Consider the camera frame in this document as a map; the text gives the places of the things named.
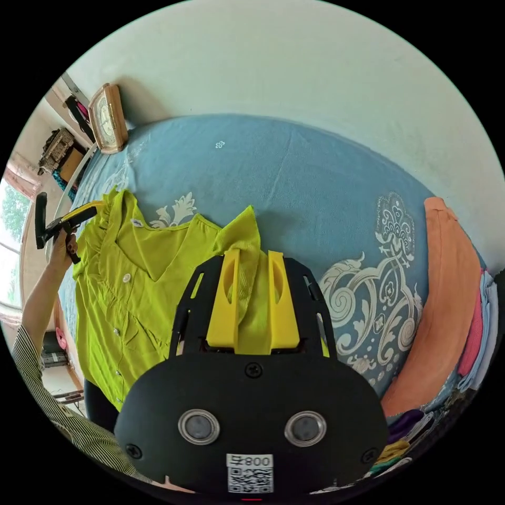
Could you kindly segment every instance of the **pink object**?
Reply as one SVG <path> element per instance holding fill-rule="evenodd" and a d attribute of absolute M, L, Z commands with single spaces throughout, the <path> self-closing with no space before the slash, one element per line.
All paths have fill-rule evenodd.
<path fill-rule="evenodd" d="M 467 343 L 464 347 L 463 354 L 458 366 L 458 374 L 464 377 L 470 373 L 475 360 L 477 359 L 477 354 L 479 353 L 480 343 L 482 341 L 483 332 L 483 321 L 482 321 L 482 300 L 480 295 L 480 288 L 477 291 L 477 300 L 475 302 L 475 308 L 473 309 L 473 319 L 470 326 L 470 331 L 468 332 Z"/>
<path fill-rule="evenodd" d="M 65 334 L 59 328 L 56 328 L 56 339 L 58 340 L 59 346 L 62 349 L 67 348 L 67 340 L 65 338 Z"/>

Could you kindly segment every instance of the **person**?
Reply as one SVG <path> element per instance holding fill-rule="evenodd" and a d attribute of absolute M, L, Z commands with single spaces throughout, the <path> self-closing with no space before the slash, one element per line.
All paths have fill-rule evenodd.
<path fill-rule="evenodd" d="M 110 431 L 62 405 L 44 388 L 41 369 L 44 334 L 59 287 L 72 264 L 67 250 L 70 253 L 77 253 L 75 235 L 71 235 L 68 245 L 65 239 L 65 233 L 60 233 L 57 237 L 50 260 L 26 300 L 21 326 L 12 349 L 12 357 L 26 387 L 60 433 L 77 449 L 101 463 L 102 466 L 158 487 L 192 492 L 171 484 L 168 478 L 165 483 L 158 483 L 140 474 L 122 452 Z"/>

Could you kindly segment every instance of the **blue bedsheet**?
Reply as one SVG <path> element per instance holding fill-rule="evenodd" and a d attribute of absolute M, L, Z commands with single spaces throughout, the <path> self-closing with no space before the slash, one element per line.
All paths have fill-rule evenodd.
<path fill-rule="evenodd" d="M 421 183 L 337 135 L 280 120 L 183 117 L 130 132 L 97 154 L 74 208 L 114 186 L 135 193 L 154 227 L 201 213 L 224 226 L 253 204 L 262 249 L 307 265 L 326 297 L 340 359 L 382 396 L 404 363 L 428 294 Z M 74 282 L 60 290 L 75 335 Z M 449 379 L 431 409 L 448 396 Z"/>

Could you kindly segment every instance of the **hand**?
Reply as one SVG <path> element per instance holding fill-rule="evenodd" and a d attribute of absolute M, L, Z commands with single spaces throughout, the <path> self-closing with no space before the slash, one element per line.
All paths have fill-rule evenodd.
<path fill-rule="evenodd" d="M 64 230 L 61 230 L 58 238 L 53 243 L 53 250 L 51 251 L 51 257 L 49 259 L 49 265 L 51 268 L 62 276 L 65 275 L 65 272 L 72 264 L 72 259 L 70 258 L 70 255 L 67 254 L 67 251 L 69 253 L 77 252 L 77 240 L 75 235 L 72 233 L 68 245 L 65 243 L 66 238 L 67 233 Z"/>

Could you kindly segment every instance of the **label sticker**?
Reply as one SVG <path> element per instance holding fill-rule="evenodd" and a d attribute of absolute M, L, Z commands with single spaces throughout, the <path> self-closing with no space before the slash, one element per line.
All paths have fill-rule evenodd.
<path fill-rule="evenodd" d="M 228 492 L 273 493 L 274 457 L 271 454 L 226 454 Z"/>

